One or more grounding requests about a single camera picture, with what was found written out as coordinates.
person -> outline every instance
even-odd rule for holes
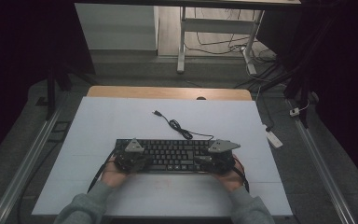
[[[65,206],[56,217],[54,224],[90,224],[100,223],[106,211],[106,200],[114,189],[118,188],[128,175],[121,173],[111,158],[105,165],[101,180],[87,194],[78,194],[70,204]],[[236,160],[236,168],[244,172],[242,165]],[[214,175],[228,192],[232,202],[231,219],[234,224],[246,223],[274,223],[269,210],[260,197],[253,198],[242,179],[234,171],[225,175]]]

gray sweatshirt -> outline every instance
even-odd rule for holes
[[[103,182],[97,181],[88,194],[76,195],[58,214],[54,224],[100,223],[106,211],[106,199],[112,191]],[[234,224],[274,223],[261,199],[252,198],[245,187],[232,191],[228,196],[233,205],[231,219]]]

white wall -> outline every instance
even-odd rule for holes
[[[158,47],[157,7],[76,4],[76,11],[89,49]]]

space bar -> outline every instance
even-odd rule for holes
[[[166,166],[165,165],[151,165],[151,166],[147,166],[147,170],[165,171]]]

keyboard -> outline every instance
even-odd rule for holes
[[[132,139],[118,139],[114,148],[116,154],[124,150]],[[150,158],[139,173],[205,173],[195,162],[196,158],[210,156],[207,151],[214,140],[161,140],[137,139],[145,149],[144,155]]]

